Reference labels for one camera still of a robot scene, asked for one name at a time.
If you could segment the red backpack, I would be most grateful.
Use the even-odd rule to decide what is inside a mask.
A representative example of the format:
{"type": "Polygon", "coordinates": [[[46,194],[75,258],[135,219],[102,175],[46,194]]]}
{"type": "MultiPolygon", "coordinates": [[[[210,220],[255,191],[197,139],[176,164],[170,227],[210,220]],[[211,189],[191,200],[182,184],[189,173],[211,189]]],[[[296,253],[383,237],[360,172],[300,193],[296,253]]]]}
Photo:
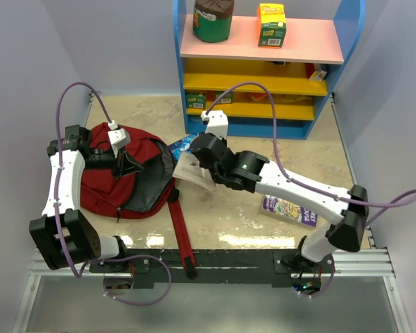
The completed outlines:
{"type": "Polygon", "coordinates": [[[145,219],[168,205],[180,259],[188,278],[197,277],[196,259],[175,187],[175,159],[158,136],[126,126],[131,141],[126,149],[143,170],[116,176],[112,169],[85,169],[81,180],[81,207],[97,215],[145,219]]]}

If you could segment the green treehouse book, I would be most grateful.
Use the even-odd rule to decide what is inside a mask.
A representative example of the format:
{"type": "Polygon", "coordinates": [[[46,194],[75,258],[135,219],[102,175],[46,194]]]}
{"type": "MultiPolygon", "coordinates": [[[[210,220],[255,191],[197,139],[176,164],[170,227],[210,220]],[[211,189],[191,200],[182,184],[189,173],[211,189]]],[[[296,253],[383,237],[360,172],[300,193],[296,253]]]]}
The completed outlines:
{"type": "Polygon", "coordinates": [[[173,172],[173,177],[192,182],[207,191],[214,191],[216,189],[216,183],[211,179],[208,170],[203,169],[199,165],[197,158],[187,151],[180,154],[180,158],[173,172]]]}

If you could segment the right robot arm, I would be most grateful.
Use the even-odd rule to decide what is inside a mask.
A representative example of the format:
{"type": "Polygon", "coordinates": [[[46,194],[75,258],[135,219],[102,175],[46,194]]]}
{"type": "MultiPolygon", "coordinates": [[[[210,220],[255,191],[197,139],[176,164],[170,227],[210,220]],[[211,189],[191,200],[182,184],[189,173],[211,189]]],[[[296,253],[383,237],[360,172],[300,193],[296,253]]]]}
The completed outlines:
{"type": "Polygon", "coordinates": [[[306,236],[295,255],[296,267],[311,272],[335,250],[356,253],[361,249],[368,208],[365,188],[336,187],[335,196],[325,196],[331,187],[292,172],[281,172],[276,162],[252,151],[232,152],[224,139],[207,133],[190,145],[190,151],[212,180],[233,190],[257,192],[287,200],[318,214],[327,225],[306,236]]]}

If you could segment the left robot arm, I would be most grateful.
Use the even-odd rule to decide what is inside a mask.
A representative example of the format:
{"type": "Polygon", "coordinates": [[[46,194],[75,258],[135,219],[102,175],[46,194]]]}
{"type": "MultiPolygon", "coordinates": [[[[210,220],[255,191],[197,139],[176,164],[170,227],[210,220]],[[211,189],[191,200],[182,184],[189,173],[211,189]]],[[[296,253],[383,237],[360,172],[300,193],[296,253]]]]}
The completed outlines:
{"type": "Polygon", "coordinates": [[[47,153],[51,163],[51,181],[41,217],[32,220],[29,232],[51,270],[74,268],[80,263],[105,259],[114,272],[122,272],[130,256],[122,250],[119,237],[100,236],[80,208],[80,186],[86,169],[108,170],[113,176],[125,176],[143,170],[129,156],[130,136],[116,122],[109,124],[109,149],[92,148],[90,130],[68,126],[65,136],[51,141],[47,153]]]}

